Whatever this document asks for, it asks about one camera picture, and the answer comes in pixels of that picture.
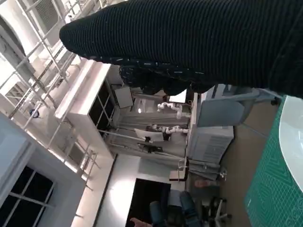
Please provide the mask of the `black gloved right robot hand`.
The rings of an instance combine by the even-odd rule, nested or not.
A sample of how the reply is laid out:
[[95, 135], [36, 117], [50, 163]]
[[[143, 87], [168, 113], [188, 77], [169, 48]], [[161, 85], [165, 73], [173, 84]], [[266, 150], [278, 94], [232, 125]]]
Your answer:
[[127, 0], [64, 25], [59, 38], [102, 63], [303, 96], [300, 0]]

